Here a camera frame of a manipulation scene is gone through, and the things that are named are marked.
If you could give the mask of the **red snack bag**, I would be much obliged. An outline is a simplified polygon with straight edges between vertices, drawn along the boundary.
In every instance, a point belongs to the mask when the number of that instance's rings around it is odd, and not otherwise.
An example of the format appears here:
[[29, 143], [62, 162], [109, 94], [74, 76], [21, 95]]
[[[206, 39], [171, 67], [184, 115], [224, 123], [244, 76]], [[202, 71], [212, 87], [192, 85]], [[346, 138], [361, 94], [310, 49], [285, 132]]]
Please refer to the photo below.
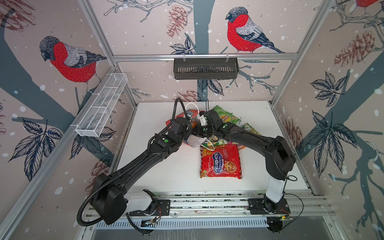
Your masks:
[[200, 177], [230, 177], [242, 179], [241, 160], [237, 146], [215, 146], [214, 151], [201, 147]]

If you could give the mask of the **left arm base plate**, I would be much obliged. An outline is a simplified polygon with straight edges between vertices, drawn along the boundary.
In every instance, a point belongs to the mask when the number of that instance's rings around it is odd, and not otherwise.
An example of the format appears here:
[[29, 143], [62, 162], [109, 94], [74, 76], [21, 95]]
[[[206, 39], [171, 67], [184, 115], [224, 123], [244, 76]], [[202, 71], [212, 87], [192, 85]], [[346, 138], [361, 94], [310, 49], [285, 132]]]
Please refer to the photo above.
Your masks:
[[129, 212], [130, 217], [160, 217], [170, 215], [170, 200], [156, 200], [153, 201], [150, 206], [144, 210], [136, 210]]

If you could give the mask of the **green yellow candy packet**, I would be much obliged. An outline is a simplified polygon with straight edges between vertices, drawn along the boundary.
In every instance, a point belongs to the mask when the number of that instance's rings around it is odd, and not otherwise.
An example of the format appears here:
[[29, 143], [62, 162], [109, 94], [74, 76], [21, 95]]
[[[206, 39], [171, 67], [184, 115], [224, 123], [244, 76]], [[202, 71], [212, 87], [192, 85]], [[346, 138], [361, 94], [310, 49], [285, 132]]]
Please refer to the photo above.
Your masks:
[[210, 143], [212, 143], [213, 146], [222, 146], [222, 145], [227, 145], [228, 144], [228, 142], [226, 140], [219, 139], [216, 136], [211, 136], [209, 138], [209, 141], [210, 141]]
[[241, 129], [248, 131], [248, 132], [251, 132], [251, 133], [254, 133], [254, 134], [257, 134], [257, 135], [260, 135], [260, 133], [258, 131], [256, 131], [249, 123], [245, 123], [244, 125], [242, 125]]

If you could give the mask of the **orange candy snack packet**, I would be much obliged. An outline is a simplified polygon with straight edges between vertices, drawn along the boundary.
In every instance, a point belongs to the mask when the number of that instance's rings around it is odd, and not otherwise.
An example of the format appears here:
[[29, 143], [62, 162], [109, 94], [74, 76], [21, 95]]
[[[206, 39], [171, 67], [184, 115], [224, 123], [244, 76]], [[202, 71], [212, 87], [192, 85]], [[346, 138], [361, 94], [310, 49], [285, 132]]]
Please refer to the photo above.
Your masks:
[[238, 144], [238, 143], [232, 143], [232, 145], [235, 145], [237, 147], [238, 151], [246, 148], [246, 146]]

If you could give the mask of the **red paper gift bag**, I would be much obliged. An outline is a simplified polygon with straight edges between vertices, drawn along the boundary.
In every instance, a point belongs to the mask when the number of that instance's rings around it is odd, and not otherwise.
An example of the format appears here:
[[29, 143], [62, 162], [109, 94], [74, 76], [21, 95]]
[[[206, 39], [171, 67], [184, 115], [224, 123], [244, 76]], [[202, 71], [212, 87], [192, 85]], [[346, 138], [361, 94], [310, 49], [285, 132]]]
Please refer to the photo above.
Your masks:
[[200, 124], [199, 116], [203, 115], [204, 111], [200, 111], [199, 107], [195, 103], [189, 102], [186, 105], [184, 105], [184, 103], [181, 102], [181, 105], [182, 105], [182, 107], [185, 108], [185, 110], [183, 110], [183, 112], [180, 113], [179, 115], [176, 115], [177, 104], [179, 102], [180, 101], [175, 101], [173, 116], [170, 120], [166, 121], [166, 125], [168, 126], [169, 124], [172, 123], [173, 119], [177, 119], [177, 118], [183, 118], [183, 119], [188, 120], [189, 123], [187, 123], [187, 135], [184, 137], [183, 143], [188, 145], [189, 147], [192, 147], [192, 148], [201, 147], [201, 148], [204, 148], [204, 149], [211, 151], [211, 152], [214, 151], [215, 146], [213, 146], [212, 143], [210, 143], [209, 139], [198, 138], [198, 137], [190, 135], [191, 129], [196, 124]]

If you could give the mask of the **green chips bag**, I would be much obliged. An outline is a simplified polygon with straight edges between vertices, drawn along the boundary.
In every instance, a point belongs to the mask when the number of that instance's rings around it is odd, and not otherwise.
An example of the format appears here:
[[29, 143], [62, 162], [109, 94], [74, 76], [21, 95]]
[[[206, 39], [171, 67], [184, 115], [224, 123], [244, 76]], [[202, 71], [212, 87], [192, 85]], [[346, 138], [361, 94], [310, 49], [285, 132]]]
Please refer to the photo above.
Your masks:
[[233, 123], [235, 125], [239, 125], [241, 122], [241, 119], [236, 117], [233, 113], [230, 113], [220, 106], [214, 107], [214, 111], [219, 115], [220, 119], [224, 123]]

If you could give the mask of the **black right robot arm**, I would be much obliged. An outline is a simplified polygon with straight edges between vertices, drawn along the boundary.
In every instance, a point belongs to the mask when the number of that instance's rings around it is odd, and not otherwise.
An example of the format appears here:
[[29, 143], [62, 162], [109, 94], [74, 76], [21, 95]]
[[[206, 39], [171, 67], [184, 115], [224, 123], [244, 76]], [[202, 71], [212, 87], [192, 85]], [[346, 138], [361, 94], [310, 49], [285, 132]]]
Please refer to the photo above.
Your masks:
[[270, 177], [264, 194], [263, 210], [270, 214], [280, 210], [284, 205], [288, 175], [296, 161], [285, 138], [265, 137], [243, 130], [236, 124], [223, 122], [214, 110], [204, 112], [202, 118], [206, 123], [197, 124], [193, 128], [193, 135], [205, 138], [216, 136], [219, 139], [243, 145], [265, 157], [266, 170]]

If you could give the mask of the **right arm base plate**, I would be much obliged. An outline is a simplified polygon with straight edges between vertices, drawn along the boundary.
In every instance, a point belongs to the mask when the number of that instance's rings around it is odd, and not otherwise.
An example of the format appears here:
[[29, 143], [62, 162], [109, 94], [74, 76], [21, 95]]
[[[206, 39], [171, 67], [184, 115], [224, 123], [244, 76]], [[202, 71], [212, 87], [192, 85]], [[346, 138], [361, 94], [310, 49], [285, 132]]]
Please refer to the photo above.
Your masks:
[[287, 200], [282, 198], [278, 203], [274, 203], [269, 199], [248, 199], [251, 215], [290, 215], [291, 211]]

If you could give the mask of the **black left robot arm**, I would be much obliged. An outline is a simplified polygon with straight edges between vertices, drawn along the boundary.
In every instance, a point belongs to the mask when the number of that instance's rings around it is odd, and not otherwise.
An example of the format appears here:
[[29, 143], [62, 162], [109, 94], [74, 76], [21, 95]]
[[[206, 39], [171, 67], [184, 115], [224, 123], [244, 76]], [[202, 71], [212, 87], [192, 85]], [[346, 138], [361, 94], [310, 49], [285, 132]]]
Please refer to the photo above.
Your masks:
[[149, 190], [130, 193], [129, 189], [153, 166], [178, 151], [183, 139], [189, 137], [191, 130], [189, 120], [175, 118], [171, 121], [170, 127], [164, 133], [153, 136], [147, 149], [130, 163], [110, 175], [100, 174], [96, 177], [92, 193], [83, 206], [90, 204], [99, 214], [99, 218], [85, 222], [83, 214], [79, 212], [78, 224], [92, 226], [104, 221], [110, 225], [124, 213], [134, 211], [152, 214], [157, 200], [153, 193]]

